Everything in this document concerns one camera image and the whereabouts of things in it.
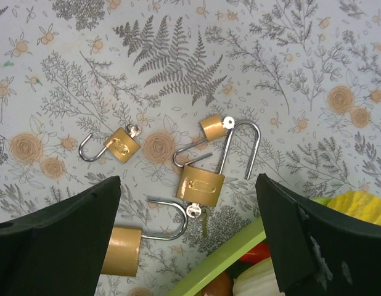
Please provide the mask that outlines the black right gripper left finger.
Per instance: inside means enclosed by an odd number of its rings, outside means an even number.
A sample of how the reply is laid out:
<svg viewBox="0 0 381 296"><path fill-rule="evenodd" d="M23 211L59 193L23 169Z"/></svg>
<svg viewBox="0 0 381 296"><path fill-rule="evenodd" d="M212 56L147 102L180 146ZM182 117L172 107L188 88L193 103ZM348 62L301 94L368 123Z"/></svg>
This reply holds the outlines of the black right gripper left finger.
<svg viewBox="0 0 381 296"><path fill-rule="evenodd" d="M0 223L0 295L94 295L120 195L112 176Z"/></svg>

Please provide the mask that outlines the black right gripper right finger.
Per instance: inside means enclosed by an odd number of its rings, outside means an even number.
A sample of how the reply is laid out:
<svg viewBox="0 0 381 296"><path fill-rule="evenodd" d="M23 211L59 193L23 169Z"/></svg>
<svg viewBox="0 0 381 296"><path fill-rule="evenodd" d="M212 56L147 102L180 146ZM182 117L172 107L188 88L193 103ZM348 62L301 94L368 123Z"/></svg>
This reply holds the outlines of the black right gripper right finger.
<svg viewBox="0 0 381 296"><path fill-rule="evenodd" d="M278 288L286 295L381 295L381 226L256 180Z"/></svg>

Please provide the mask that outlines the large brass padlock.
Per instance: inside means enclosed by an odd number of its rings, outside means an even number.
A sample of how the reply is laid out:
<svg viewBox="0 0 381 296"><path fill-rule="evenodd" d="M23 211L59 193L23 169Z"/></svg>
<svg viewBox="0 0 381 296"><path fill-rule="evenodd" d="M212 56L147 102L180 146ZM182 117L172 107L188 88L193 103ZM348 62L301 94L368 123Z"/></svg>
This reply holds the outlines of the large brass padlock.
<svg viewBox="0 0 381 296"><path fill-rule="evenodd" d="M180 204L162 199L148 199L147 201L177 209L182 215L181 227L170 235L148 234L141 228L114 227L100 272L101 274L135 277L139 263L141 240L173 241L181 237L186 231L188 215Z"/></svg>
<svg viewBox="0 0 381 296"><path fill-rule="evenodd" d="M250 126L255 133L252 154L248 160L247 170L245 172L245 179L250 179L261 139L261 131L255 122L243 119L235 123L226 136L225 146L216 172L195 168L190 166L189 163L184 165L176 197L190 202L190 208L195 209L200 205L209 207L216 206L225 179L223 170L229 154L232 138L234 137L236 129L242 125Z"/></svg>

